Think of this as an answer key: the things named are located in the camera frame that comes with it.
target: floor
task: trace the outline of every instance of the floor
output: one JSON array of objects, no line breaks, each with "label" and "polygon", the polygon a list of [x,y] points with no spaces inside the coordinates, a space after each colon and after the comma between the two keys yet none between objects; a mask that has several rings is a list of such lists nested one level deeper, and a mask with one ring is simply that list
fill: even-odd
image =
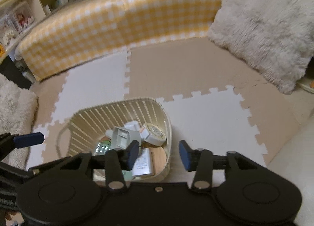
[{"label": "floor", "polygon": [[302,226],[312,226],[314,221],[313,136],[314,117],[311,117],[268,165],[271,171],[300,189],[303,200],[295,223]]},{"label": "floor", "polygon": [[[256,71],[206,38],[135,48],[72,68],[31,90],[39,97],[33,131],[45,143],[31,148],[27,168],[58,158],[56,137],[78,110],[131,97],[162,104],[173,130],[171,170],[165,181],[191,182],[178,141],[215,154],[237,150],[266,166],[308,121],[314,95],[296,88],[282,95]],[[67,155],[69,133],[61,138]],[[224,181],[215,172],[213,183]]]}]

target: black mechanical arm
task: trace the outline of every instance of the black mechanical arm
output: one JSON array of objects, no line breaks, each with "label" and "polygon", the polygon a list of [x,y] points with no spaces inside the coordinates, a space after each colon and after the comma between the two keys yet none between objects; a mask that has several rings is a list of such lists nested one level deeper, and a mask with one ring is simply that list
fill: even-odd
[{"label": "black mechanical arm", "polygon": [[[3,159],[15,147],[43,142],[40,133],[0,137]],[[187,183],[125,182],[139,152],[133,141],[126,150],[105,155],[81,153],[25,172],[0,163],[0,208],[20,211],[23,225],[284,225],[293,226],[302,197],[291,182],[237,153],[213,155],[179,144],[182,163],[195,171]],[[97,185],[93,170],[105,169],[106,184]],[[212,187],[213,170],[225,171],[225,182]]]}]

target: black furniture leg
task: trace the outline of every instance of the black furniture leg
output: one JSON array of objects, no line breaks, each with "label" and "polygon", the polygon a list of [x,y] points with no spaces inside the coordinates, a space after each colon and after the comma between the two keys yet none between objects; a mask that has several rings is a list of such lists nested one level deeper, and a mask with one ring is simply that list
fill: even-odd
[{"label": "black furniture leg", "polygon": [[29,89],[32,85],[31,81],[26,79],[16,68],[9,56],[0,63],[0,74],[3,74],[8,80],[14,82],[21,89]]}]

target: yellow gingham fabric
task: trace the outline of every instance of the yellow gingham fabric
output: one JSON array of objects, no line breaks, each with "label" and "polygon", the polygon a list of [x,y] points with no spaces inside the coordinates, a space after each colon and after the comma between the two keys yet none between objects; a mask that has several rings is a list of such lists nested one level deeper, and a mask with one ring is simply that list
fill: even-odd
[{"label": "yellow gingham fabric", "polygon": [[203,37],[221,0],[77,0],[18,46],[38,80],[99,56],[167,40]]}]

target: fluffy white rug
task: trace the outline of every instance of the fluffy white rug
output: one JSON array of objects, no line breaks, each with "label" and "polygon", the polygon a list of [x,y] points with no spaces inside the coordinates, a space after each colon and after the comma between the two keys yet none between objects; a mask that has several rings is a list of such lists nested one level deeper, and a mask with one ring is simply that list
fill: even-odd
[{"label": "fluffy white rug", "polygon": [[290,93],[314,55],[314,0],[222,0],[208,37]]},{"label": "fluffy white rug", "polygon": [[[0,74],[0,134],[30,133],[37,105],[35,93],[20,89]],[[3,162],[24,169],[28,153],[29,148],[14,149]]]}]

